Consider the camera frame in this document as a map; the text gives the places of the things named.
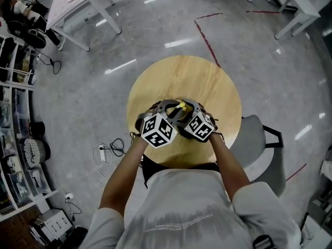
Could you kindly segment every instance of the white table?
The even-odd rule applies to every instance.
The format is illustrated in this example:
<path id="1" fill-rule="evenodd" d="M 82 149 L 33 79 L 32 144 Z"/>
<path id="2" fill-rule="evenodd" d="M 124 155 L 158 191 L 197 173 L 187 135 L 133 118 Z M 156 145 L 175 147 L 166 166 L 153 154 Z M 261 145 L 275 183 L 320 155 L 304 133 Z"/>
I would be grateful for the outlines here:
<path id="1" fill-rule="evenodd" d="M 68 0 L 53 0 L 47 20 L 46 29 L 53 29 L 67 39 L 71 40 L 73 43 L 75 43 L 85 51 L 89 51 L 90 47 L 77 41 L 75 38 L 71 37 L 70 35 L 65 33 L 63 29 L 57 26 L 57 24 L 61 22 L 61 20 L 63 20 L 66 16 L 68 16 L 74 10 L 77 10 L 79 7 L 81 7 L 87 2 L 90 2 L 91 5 L 107 20 L 107 22 L 111 25 L 111 27 L 116 31 L 117 34 L 121 33 L 121 29 L 107 13 L 104 7 L 98 2 L 98 0 L 73 0 L 71 2 L 68 2 Z"/>
<path id="2" fill-rule="evenodd" d="M 314 8 L 314 6 L 310 3 L 309 0 L 287 0 L 282 7 L 280 8 L 279 12 L 285 9 L 287 4 L 292 1 L 296 5 L 296 7 L 299 9 L 296 14 L 294 19 L 287 24 L 281 31 L 279 31 L 275 38 L 280 39 L 286 32 L 291 30 L 296 24 L 298 24 L 301 20 L 306 19 L 304 24 L 302 24 L 299 28 L 294 30 L 292 32 L 292 36 L 296 36 L 298 33 L 303 31 L 307 26 L 309 26 L 312 22 L 314 22 L 317 18 L 320 17 L 320 14 L 318 11 Z"/>

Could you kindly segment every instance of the polished floor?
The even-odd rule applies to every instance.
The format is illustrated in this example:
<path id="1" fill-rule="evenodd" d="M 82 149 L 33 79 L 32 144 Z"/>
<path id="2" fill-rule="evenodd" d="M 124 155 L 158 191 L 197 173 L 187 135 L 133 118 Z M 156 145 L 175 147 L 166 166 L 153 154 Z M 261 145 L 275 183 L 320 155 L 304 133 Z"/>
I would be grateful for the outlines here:
<path id="1" fill-rule="evenodd" d="M 69 41 L 58 52 L 50 42 L 44 52 L 62 62 L 61 71 L 54 75 L 50 66 L 38 64 L 33 106 L 36 118 L 46 125 L 52 151 L 46 166 L 60 192 L 52 198 L 54 205 L 69 212 L 63 193 L 72 192 L 73 202 L 83 211 L 75 215 L 75 223 L 89 226 L 103 191 L 96 181 L 106 184 L 94 167 L 92 147 L 120 137 L 128 149 L 126 104 L 135 80 L 154 62 L 187 54 L 217 61 L 237 87 L 243 116 L 258 115 L 263 124 L 282 132 L 286 177 L 303 169 L 287 181 L 280 199 L 299 223 L 319 184 L 332 132 L 330 81 L 310 36 L 286 34 L 275 40 L 273 35 L 292 15 L 247 12 L 277 11 L 266 0 L 114 1 L 108 12 L 122 28 L 120 35 L 107 23 L 96 25 L 103 20 L 97 15 L 72 30 L 90 45 L 89 52 Z M 105 177 L 120 161 L 114 157 L 106 165 L 98 150 L 94 155 Z M 268 166 L 271 155 L 266 150 L 246 169 L 250 178 Z M 126 224 L 145 196 L 139 170 Z"/>

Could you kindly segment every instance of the red floor marking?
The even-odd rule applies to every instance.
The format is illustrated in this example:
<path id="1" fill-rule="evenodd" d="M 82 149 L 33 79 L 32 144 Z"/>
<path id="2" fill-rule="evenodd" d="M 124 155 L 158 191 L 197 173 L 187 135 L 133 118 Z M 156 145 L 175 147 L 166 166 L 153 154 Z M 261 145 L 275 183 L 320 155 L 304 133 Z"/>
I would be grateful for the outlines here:
<path id="1" fill-rule="evenodd" d="M 303 165 L 300 169 L 298 169 L 295 173 L 293 173 L 293 175 L 291 175 L 290 177 L 288 177 L 288 179 L 286 179 L 286 181 L 288 181 L 289 179 L 291 179 L 294 175 L 296 175 L 299 171 L 301 171 L 305 166 L 307 166 L 307 164 Z"/>
<path id="2" fill-rule="evenodd" d="M 268 13 L 268 14 L 280 14 L 280 12 L 275 12 L 275 11 L 246 11 L 246 13 Z"/>
<path id="3" fill-rule="evenodd" d="M 202 18 L 207 18 L 207 17 L 212 17 L 212 16 L 215 16 L 215 15 L 223 15 L 224 13 L 216 13 L 216 14 L 212 14 L 212 15 L 206 15 L 206 16 L 203 16 L 203 17 L 199 17 L 199 18 L 196 18 L 196 19 L 202 19 Z"/>
<path id="4" fill-rule="evenodd" d="M 214 54 L 214 51 L 212 50 L 212 48 L 211 48 L 211 46 L 210 46 L 210 43 L 209 43 L 209 41 L 207 40 L 206 36 L 205 36 L 204 33 L 202 32 L 201 27 L 199 27 L 199 24 L 197 24 L 197 22 L 196 22 L 195 20 L 194 20 L 194 22 L 195 22 L 195 24 L 196 24 L 196 26 L 197 26 L 199 32 L 201 33 L 201 35 L 202 35 L 202 37 L 203 37 L 203 39 L 204 39 L 204 41 L 205 41 L 205 43 L 206 43 L 208 49 L 210 50 L 210 53 L 212 54 L 212 57 L 213 57 L 214 61 L 216 62 L 216 65 L 220 67 L 220 65 L 219 65 L 219 63 L 218 63 L 218 60 L 217 60 L 217 58 L 216 58 L 216 55 Z"/>

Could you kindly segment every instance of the white t-shirt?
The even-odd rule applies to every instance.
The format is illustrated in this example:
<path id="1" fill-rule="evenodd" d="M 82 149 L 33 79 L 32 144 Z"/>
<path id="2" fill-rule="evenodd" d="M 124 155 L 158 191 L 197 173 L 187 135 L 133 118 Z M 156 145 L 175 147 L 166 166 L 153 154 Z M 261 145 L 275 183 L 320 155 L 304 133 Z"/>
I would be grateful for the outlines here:
<path id="1" fill-rule="evenodd" d="M 27 9 L 27 6 L 23 4 L 21 1 L 17 1 L 16 4 L 14 5 L 14 14 L 23 14 L 23 12 Z M 27 19 L 31 20 L 32 18 L 34 19 L 34 22 L 37 21 L 37 19 L 40 17 L 40 14 L 30 10 Z"/>
<path id="2" fill-rule="evenodd" d="M 215 171 L 164 170 L 147 185 L 147 198 L 127 229 L 117 211 L 99 209 L 80 249 L 244 249 L 264 234 L 274 248 L 300 244 L 299 227 L 266 183 L 241 188 L 232 204 Z"/>

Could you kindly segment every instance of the table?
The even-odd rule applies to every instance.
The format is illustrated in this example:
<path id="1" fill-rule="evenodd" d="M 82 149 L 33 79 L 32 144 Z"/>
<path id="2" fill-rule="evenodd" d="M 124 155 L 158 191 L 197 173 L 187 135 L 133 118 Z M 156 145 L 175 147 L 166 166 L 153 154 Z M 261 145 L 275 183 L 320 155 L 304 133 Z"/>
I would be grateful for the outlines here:
<path id="1" fill-rule="evenodd" d="M 136 80 L 127 103 L 129 130 L 154 103 L 164 99 L 192 99 L 218 119 L 217 126 L 227 147 L 236 139 L 242 117 L 241 100 L 229 76 L 214 63 L 200 57 L 173 56 L 148 67 Z M 158 149 L 148 146 L 144 154 L 169 168 L 190 168 L 216 160 L 211 143 L 189 140 L 178 134 Z"/>
<path id="2" fill-rule="evenodd" d="M 107 13 L 107 11 L 103 8 L 103 6 L 98 2 L 98 0 L 72 0 L 71 2 L 68 2 L 68 0 L 53 0 L 47 20 L 46 29 L 48 30 L 52 28 L 54 31 L 68 38 L 73 43 L 84 49 L 85 51 L 89 51 L 90 48 L 87 45 L 77 41 L 75 38 L 65 33 L 63 29 L 56 26 L 62 19 L 64 19 L 74 10 L 77 10 L 79 7 L 81 7 L 87 2 L 90 2 L 91 5 L 107 20 L 107 22 L 111 25 L 111 27 L 116 31 L 117 34 L 121 33 L 121 29 L 114 22 L 114 20 Z"/>
<path id="3" fill-rule="evenodd" d="M 291 30 L 296 24 L 298 24 L 303 19 L 306 19 L 304 24 L 302 24 L 299 28 L 297 28 L 295 31 L 292 32 L 292 36 L 296 36 L 301 31 L 303 31 L 306 27 L 308 27 L 312 22 L 314 22 L 317 18 L 320 17 L 320 14 L 318 11 L 314 8 L 314 6 L 310 3 L 309 0 L 287 0 L 284 5 L 280 8 L 279 12 L 285 9 L 287 4 L 292 1 L 295 6 L 299 9 L 294 19 L 287 24 L 281 31 L 279 31 L 275 38 L 280 39 L 285 33 L 287 33 L 289 30 Z"/>

